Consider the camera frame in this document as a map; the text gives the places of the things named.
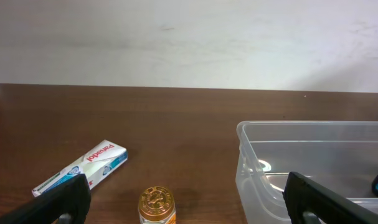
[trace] wooden table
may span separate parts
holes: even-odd
[[[94,188],[86,223],[139,223],[153,185],[173,191],[178,223],[246,223],[244,120],[378,121],[378,94],[0,84],[0,215],[107,139],[129,159]]]

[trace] wood grain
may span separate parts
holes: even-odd
[[[378,121],[378,94],[0,84],[0,215],[107,139],[129,159],[92,191],[86,223],[139,223],[152,185],[174,192],[178,223],[246,223],[244,120]]]

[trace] white backdrop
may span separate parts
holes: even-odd
[[[0,83],[378,92],[378,0],[0,0]]]

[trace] white box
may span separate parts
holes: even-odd
[[[127,159],[128,153],[124,147],[104,140],[53,177],[32,189],[32,194],[37,197],[77,174],[85,174],[89,188],[92,189]]]

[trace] clear plastic bin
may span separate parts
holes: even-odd
[[[291,171],[378,213],[378,122],[244,121],[237,134],[236,184],[249,224],[291,223],[282,195]]]

